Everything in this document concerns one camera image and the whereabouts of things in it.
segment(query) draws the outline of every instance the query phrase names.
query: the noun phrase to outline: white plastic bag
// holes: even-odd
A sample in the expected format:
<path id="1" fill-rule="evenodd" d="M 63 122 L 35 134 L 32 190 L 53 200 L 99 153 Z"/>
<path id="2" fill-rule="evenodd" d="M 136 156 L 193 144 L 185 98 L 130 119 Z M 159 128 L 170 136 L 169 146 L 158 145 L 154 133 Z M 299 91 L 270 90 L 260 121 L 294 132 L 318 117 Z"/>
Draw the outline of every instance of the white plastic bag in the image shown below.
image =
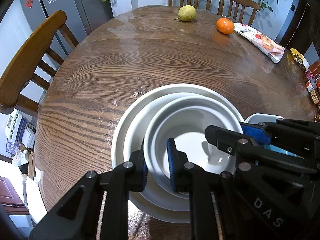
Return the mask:
<path id="1" fill-rule="evenodd" d="M 28 162 L 29 162 L 29 152 L 27 150 L 16 153 L 12 159 L 12 164 L 16 167 L 26 164 Z"/>

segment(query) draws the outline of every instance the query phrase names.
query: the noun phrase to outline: pear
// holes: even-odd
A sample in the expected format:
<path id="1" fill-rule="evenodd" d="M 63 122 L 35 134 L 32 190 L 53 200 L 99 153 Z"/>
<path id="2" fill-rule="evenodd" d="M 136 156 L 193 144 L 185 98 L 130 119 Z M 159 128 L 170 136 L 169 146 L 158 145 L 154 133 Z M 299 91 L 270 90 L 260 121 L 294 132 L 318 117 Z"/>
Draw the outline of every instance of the pear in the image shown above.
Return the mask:
<path id="1" fill-rule="evenodd" d="M 190 21 L 196 17 L 196 9 L 192 5 L 185 5 L 178 12 L 178 19 L 181 21 Z"/>

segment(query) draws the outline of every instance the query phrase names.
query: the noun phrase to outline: gray refrigerator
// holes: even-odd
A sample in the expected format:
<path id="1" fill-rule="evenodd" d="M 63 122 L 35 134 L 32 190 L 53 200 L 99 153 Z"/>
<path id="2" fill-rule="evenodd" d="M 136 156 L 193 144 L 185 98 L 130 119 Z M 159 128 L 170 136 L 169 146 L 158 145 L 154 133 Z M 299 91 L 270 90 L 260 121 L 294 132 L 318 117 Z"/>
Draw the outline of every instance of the gray refrigerator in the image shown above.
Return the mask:
<path id="1" fill-rule="evenodd" d="M 113 18 L 110 3 L 102 3 L 101 0 L 20 0 L 20 2 L 32 31 L 52 13 L 62 10 L 67 14 L 68 28 L 79 42 Z M 72 51 L 59 31 L 50 47 L 63 59 Z"/>

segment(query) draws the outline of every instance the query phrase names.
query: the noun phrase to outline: white bowl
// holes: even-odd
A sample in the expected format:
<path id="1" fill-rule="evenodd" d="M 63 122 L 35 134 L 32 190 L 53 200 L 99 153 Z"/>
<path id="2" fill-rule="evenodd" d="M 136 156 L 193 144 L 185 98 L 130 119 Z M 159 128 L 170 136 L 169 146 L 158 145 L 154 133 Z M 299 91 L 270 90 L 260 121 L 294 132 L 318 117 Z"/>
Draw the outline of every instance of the white bowl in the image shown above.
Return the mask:
<path id="1" fill-rule="evenodd" d="M 204 129 L 215 125 L 242 133 L 235 115 L 222 103 L 203 96 L 178 98 L 164 107 L 151 120 L 145 134 L 144 157 L 154 180 L 166 191 L 177 195 L 170 186 L 167 140 L 175 139 L 177 150 L 206 171 L 233 173 L 233 156 L 207 143 Z"/>
<path id="2" fill-rule="evenodd" d="M 209 88 L 194 84 L 171 84 L 153 89 L 138 98 L 132 105 L 130 105 L 119 120 L 115 133 L 113 135 L 111 146 L 111 162 L 113 168 L 124 162 L 124 139 L 132 120 L 139 113 L 139 111 L 143 109 L 147 104 L 161 96 L 178 92 L 189 92 L 214 98 L 227 106 L 235 114 L 235 116 L 237 116 L 240 122 L 244 122 L 244 119 L 239 111 L 225 97 Z M 138 192 L 130 192 L 129 199 L 141 211 L 145 212 L 153 218 L 171 223 L 190 222 L 189 212 L 170 211 L 158 207 L 150 201 L 147 201 Z"/>
<path id="3" fill-rule="evenodd" d="M 186 96 L 196 96 L 194 93 L 172 93 L 155 99 L 147 104 L 132 120 L 127 134 L 124 139 L 124 161 L 128 161 L 133 151 L 139 150 L 148 128 L 148 125 L 154 115 L 167 103 Z M 181 194 L 180 197 L 172 195 L 161 188 L 153 179 L 152 175 L 148 174 L 148 183 L 143 192 L 140 193 L 145 199 L 151 203 L 174 211 L 188 211 L 189 198 L 188 195 Z"/>

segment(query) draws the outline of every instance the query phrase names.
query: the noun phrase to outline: wooden tabletop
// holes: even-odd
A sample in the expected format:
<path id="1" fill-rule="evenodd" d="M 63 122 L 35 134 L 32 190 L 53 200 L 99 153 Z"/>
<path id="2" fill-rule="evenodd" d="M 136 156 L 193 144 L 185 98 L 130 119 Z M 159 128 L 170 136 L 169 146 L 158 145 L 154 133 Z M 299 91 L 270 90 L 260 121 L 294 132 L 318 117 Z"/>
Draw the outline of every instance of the wooden tabletop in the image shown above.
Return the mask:
<path id="1" fill-rule="evenodd" d="M 37 177 L 46 208 L 87 171 L 110 171 L 111 141 L 124 111 L 144 93 L 193 83 L 226 97 L 246 119 L 254 113 L 312 120 L 315 105 L 302 70 L 286 50 L 274 64 L 238 33 L 216 29 L 221 16 L 147 6 L 100 26 L 68 56 L 39 107 Z M 153 219 L 130 205 L 132 239 L 187 239 L 189 226 Z"/>

